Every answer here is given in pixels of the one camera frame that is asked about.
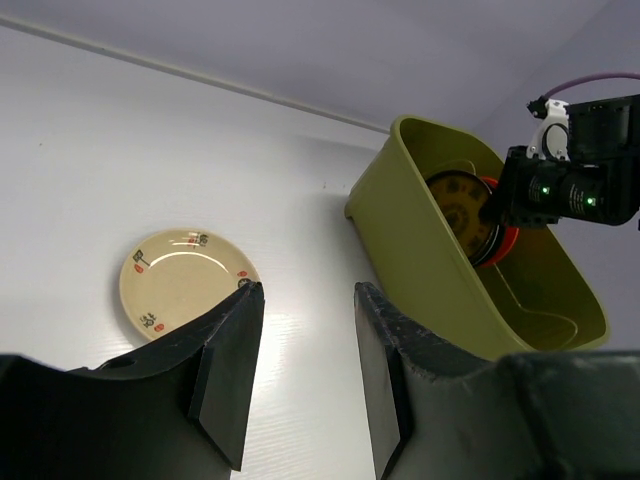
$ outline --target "cable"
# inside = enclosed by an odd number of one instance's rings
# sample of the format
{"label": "cable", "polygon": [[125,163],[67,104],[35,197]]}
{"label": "cable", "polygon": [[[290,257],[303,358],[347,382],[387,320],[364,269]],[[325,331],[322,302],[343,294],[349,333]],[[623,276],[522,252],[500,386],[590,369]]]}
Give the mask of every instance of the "cable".
{"label": "cable", "polygon": [[557,87],[552,88],[547,93],[543,95],[543,97],[549,99],[552,95],[555,95],[558,92],[562,92],[563,90],[567,90],[569,88],[575,87],[577,85],[582,85],[583,83],[595,82],[598,80],[608,80],[611,78],[630,78],[632,80],[640,80],[640,73],[632,73],[632,72],[608,72],[608,73],[595,73],[593,75],[587,75],[585,77],[579,77],[574,80],[570,80],[563,84],[558,85]]}

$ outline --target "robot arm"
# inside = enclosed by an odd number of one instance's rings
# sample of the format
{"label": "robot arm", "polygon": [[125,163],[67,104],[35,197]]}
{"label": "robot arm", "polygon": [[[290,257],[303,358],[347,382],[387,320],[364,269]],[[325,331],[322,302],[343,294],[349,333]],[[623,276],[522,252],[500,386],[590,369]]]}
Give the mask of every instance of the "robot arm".
{"label": "robot arm", "polygon": [[529,109],[542,122],[528,146],[509,149],[480,215],[529,228],[628,222],[640,208],[640,95],[575,105],[543,96]]}

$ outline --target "ceramic plate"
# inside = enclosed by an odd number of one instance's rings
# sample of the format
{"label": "ceramic plate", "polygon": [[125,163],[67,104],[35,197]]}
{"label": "ceramic plate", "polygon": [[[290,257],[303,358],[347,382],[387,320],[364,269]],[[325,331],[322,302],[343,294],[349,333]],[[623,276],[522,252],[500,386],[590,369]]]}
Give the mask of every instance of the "ceramic plate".
{"label": "ceramic plate", "polygon": [[147,238],[125,260],[120,299],[133,325],[154,340],[208,312],[248,281],[249,259],[205,230],[167,230]]}

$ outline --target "white wall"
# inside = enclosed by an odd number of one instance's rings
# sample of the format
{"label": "white wall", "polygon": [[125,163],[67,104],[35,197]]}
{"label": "white wall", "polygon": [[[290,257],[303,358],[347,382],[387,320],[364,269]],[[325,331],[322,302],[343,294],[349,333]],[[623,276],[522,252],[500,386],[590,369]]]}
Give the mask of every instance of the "white wall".
{"label": "white wall", "polygon": [[[616,0],[506,99],[476,132],[498,152],[527,144],[537,121],[529,100],[566,80],[601,71],[640,70],[640,2]],[[640,82],[610,80],[557,95],[581,102],[640,93]],[[640,232],[637,220],[605,227],[562,220],[555,229],[567,251],[602,300],[612,324],[608,347],[640,347]]]}
{"label": "white wall", "polygon": [[5,28],[0,59],[0,352],[95,368],[140,346],[122,262],[213,230],[267,298],[232,479],[373,479],[353,285],[375,276],[343,210],[386,135]]}
{"label": "white wall", "polygon": [[0,0],[0,17],[388,127],[473,127],[607,0]]}

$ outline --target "plate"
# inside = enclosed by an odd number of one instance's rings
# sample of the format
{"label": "plate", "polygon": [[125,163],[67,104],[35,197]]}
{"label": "plate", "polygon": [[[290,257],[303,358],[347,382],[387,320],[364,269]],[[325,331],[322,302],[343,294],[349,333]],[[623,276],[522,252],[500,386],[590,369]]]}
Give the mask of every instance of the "plate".
{"label": "plate", "polygon": [[492,194],[489,185],[472,173],[447,170],[429,178],[427,186],[471,265],[488,260],[499,247],[504,231],[479,216]]}
{"label": "plate", "polygon": [[198,318],[260,278],[235,245],[201,229],[157,233],[129,254],[120,299],[129,320],[150,340]]}

